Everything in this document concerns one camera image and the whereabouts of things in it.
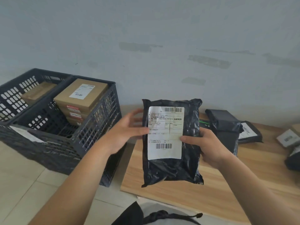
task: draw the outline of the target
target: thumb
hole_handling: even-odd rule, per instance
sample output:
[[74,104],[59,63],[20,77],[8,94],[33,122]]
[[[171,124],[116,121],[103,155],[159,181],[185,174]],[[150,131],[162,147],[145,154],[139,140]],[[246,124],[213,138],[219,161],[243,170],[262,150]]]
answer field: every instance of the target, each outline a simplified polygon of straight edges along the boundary
[[194,137],[194,136],[181,136],[180,140],[183,143],[191,144],[191,145],[198,145],[200,146],[202,143],[202,137]]
[[128,128],[127,131],[129,137],[145,135],[148,134],[148,132],[149,132],[148,127],[131,127]]

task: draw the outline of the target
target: forearm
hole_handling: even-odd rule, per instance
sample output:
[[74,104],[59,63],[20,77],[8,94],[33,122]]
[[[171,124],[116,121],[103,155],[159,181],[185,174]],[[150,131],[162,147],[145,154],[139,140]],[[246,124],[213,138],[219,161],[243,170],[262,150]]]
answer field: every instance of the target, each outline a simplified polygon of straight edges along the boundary
[[29,225],[83,225],[109,158],[99,140]]
[[252,225],[296,225],[295,213],[234,155],[219,168]]

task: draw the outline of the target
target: hand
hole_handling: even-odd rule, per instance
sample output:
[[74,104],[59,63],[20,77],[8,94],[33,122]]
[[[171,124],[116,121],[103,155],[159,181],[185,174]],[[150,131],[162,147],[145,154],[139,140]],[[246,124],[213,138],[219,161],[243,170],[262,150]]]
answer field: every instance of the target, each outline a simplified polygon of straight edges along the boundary
[[103,145],[108,150],[109,155],[117,153],[124,146],[126,141],[133,136],[142,136],[148,134],[149,128],[142,127],[142,117],[134,117],[138,113],[142,113],[143,109],[136,109],[126,114],[114,127],[111,128],[96,144]]
[[223,161],[233,154],[220,142],[216,135],[209,129],[199,128],[200,136],[182,136],[180,140],[201,148],[203,160],[214,168],[219,169]]

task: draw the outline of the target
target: table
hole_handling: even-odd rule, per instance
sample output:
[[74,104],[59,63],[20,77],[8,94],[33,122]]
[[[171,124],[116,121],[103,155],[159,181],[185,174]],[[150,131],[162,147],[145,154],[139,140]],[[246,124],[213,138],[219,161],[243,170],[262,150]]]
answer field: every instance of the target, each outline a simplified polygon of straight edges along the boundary
[[[200,118],[207,119],[207,116],[200,114]],[[262,133],[264,143],[240,145],[238,158],[300,215],[300,188],[295,184],[298,172],[290,171],[285,167],[284,160],[288,151],[275,139],[283,129],[261,124],[254,125]],[[203,176],[204,185],[195,185],[187,181],[162,181],[141,188],[144,184],[142,150],[142,140],[138,140],[121,185],[122,191],[221,219],[249,223],[221,173],[202,159],[198,169]]]

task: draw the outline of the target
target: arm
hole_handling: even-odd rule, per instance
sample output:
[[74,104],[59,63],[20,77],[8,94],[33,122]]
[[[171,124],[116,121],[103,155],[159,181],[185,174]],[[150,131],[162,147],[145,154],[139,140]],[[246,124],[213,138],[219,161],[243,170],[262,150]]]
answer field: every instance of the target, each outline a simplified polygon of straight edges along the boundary
[[200,128],[200,133],[202,137],[182,136],[181,141],[201,147],[203,159],[221,172],[252,225],[300,224],[295,213],[228,151],[211,130]]
[[83,225],[101,180],[106,162],[132,136],[148,133],[147,127],[135,126],[137,109],[124,116],[100,138],[77,167],[40,209],[29,225]]

